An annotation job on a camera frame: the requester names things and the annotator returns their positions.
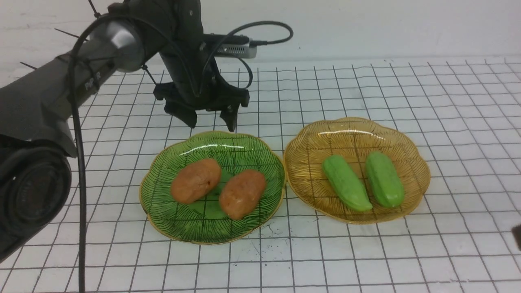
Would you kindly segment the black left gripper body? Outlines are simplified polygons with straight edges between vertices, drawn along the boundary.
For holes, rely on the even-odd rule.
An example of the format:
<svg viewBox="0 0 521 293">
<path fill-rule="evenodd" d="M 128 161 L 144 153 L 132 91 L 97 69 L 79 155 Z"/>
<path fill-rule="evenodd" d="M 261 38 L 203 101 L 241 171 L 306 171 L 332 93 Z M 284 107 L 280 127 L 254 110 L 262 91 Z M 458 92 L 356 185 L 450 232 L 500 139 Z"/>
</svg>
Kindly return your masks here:
<svg viewBox="0 0 521 293">
<path fill-rule="evenodd" d="M 224 43 L 244 44 L 249 37 L 203 37 L 195 48 L 178 42 L 178 49 L 167 45 L 159 53 L 171 82 L 155 86 L 159 101 L 170 100 L 195 111 L 221 111 L 232 104 L 247 107 L 250 94 L 226 82 L 221 75 L 215 53 Z"/>
</svg>

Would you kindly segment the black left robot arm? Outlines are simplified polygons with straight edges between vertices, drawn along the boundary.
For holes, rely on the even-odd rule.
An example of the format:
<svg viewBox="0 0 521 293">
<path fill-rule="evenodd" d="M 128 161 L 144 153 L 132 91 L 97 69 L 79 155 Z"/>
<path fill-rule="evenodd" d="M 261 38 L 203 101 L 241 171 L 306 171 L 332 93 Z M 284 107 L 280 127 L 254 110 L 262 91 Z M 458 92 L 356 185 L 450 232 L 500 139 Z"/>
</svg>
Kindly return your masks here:
<svg viewBox="0 0 521 293">
<path fill-rule="evenodd" d="M 166 113 L 189 127 L 197 111 L 220 111 L 229 131 L 247 89 L 220 76 L 222 35 L 206 35 L 199 0 L 125 0 L 87 29 L 88 40 L 1 89 L 1 260 L 64 206 L 77 148 L 68 120 L 114 72 L 134 72 L 160 54 L 172 81 L 155 87 Z"/>
</svg>

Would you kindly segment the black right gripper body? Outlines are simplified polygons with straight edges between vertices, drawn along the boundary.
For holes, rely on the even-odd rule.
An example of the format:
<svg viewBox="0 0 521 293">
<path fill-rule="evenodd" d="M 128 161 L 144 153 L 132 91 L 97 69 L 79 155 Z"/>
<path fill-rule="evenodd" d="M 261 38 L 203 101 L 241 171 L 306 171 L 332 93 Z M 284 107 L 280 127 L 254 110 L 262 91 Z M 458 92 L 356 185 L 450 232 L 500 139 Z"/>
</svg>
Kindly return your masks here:
<svg viewBox="0 0 521 293">
<path fill-rule="evenodd" d="M 517 248 L 521 250 L 521 225 L 516 225 L 511 229 L 512 236 L 517 245 Z"/>
</svg>

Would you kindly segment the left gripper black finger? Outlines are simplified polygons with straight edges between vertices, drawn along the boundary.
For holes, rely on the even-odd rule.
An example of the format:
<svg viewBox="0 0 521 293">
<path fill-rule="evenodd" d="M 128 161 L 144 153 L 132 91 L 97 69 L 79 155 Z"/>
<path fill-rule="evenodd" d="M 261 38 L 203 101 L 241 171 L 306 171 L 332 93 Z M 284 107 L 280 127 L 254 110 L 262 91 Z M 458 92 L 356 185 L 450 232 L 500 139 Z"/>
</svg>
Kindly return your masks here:
<svg viewBox="0 0 521 293">
<path fill-rule="evenodd" d="M 185 105 L 174 101 L 165 100 L 164 111 L 184 122 L 190 128 L 197 126 L 197 112 Z"/>
<path fill-rule="evenodd" d="M 239 108 L 240 104 L 232 104 L 220 111 L 220 118 L 225 122 L 229 132 L 236 131 Z"/>
</svg>

